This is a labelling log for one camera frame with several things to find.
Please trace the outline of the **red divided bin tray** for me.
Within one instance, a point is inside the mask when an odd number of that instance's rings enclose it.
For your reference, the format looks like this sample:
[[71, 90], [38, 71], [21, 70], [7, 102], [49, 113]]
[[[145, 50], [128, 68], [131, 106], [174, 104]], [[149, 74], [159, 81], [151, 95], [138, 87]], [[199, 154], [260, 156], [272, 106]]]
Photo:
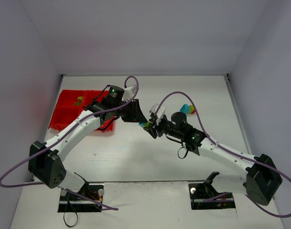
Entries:
[[[101, 91], [98, 90], [62, 90], [49, 124], [49, 129], [61, 131], [73, 122]], [[74, 106], [77, 97], [83, 96], [81, 106]]]

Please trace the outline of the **green long lego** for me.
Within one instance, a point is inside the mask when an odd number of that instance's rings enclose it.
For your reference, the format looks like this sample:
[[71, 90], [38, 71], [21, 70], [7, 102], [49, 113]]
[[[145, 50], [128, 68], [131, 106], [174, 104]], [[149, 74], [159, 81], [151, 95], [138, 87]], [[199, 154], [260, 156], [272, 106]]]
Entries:
[[83, 101], [83, 96], [77, 97], [77, 101], [73, 103], [74, 106], [81, 106]]

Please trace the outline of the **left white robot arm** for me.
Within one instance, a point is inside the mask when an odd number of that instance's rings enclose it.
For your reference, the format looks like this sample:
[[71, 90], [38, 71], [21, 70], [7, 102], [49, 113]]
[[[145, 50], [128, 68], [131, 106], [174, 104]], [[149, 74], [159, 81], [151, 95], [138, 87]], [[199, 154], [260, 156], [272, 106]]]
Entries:
[[124, 122], [145, 123], [147, 119], [135, 99], [138, 89], [137, 85], [125, 88], [110, 86], [105, 97], [100, 101], [93, 99], [57, 136], [44, 143], [36, 141], [30, 146], [32, 159], [28, 170], [49, 188], [60, 187], [79, 192], [85, 180], [67, 171], [63, 161], [82, 139], [113, 117], [120, 117]]

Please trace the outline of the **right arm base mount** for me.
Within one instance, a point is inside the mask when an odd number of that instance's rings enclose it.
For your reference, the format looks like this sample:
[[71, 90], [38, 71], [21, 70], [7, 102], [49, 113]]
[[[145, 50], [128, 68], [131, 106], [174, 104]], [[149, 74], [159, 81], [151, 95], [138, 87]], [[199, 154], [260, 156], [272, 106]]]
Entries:
[[211, 173], [202, 183], [189, 183], [189, 195], [192, 210], [223, 210], [235, 209], [235, 202], [232, 193], [221, 195], [212, 186], [214, 178], [219, 175], [219, 172]]

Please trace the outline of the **teal lego block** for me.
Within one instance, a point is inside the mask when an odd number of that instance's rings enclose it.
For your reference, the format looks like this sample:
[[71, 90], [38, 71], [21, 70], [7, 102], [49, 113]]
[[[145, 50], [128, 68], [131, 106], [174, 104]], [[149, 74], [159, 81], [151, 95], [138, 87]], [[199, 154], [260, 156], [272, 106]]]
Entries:
[[190, 106], [187, 105], [187, 104], [184, 104], [181, 109], [180, 109], [180, 112], [183, 112], [185, 114], [190, 114]]

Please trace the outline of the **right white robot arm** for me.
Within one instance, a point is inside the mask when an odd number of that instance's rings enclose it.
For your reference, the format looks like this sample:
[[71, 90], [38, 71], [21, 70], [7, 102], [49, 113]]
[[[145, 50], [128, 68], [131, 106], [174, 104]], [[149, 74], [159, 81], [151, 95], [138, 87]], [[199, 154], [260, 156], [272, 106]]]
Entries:
[[156, 122], [152, 118], [143, 129], [154, 139], [169, 135], [186, 151], [210, 158], [235, 171], [235, 175], [212, 173], [213, 180], [209, 184], [219, 193], [244, 194], [255, 203], [266, 206], [282, 183], [282, 178], [269, 156], [253, 156], [238, 151], [234, 155], [230, 154], [223, 145], [212, 143], [203, 131], [188, 124], [187, 116], [183, 112], [175, 112], [171, 120], [163, 116]]

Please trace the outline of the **green lego cube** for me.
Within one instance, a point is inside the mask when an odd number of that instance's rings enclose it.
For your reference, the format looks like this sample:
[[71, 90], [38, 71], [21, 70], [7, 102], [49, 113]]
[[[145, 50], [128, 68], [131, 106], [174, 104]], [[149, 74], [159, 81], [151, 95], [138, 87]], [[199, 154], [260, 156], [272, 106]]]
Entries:
[[189, 106], [189, 114], [194, 114], [195, 113], [195, 107], [193, 105]]

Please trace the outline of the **green and blue lego stack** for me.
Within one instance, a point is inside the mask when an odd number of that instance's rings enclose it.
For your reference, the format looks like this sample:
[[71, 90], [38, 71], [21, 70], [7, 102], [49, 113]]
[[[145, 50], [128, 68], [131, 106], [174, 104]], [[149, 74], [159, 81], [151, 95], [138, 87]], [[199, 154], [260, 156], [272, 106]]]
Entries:
[[146, 122], [146, 123], [139, 123], [139, 126], [141, 126], [142, 128], [146, 128], [148, 127], [150, 124], [150, 122]]

